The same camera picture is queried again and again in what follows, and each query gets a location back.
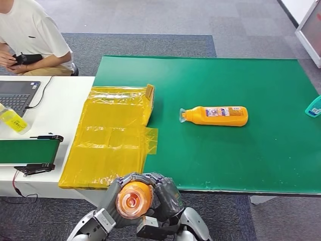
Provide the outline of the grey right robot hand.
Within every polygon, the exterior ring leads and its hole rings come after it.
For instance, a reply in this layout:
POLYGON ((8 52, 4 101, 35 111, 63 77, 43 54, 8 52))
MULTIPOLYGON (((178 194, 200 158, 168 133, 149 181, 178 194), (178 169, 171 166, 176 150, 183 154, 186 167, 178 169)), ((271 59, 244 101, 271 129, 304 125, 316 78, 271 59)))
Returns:
POLYGON ((151 209, 151 217, 164 222, 185 209, 181 194, 172 178, 157 173, 151 173, 151 176, 155 180, 154 190, 159 201, 159 206, 151 209))

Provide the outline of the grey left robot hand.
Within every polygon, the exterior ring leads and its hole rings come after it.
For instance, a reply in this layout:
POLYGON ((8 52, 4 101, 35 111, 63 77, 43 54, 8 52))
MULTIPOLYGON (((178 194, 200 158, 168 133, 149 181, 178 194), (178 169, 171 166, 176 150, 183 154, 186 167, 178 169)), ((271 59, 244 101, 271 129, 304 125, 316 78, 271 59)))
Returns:
POLYGON ((117 177, 107 189, 102 200, 97 207, 97 210, 102 208, 105 209, 115 221, 116 224, 115 228, 138 225, 141 221, 140 217, 127 219, 122 217, 117 211, 116 199, 118 194, 124 187, 124 185, 130 183, 130 181, 139 181, 144 184, 151 184, 152 187, 154 187, 156 180, 157 179, 154 178, 151 174, 139 174, 136 172, 130 173, 124 177, 117 177))

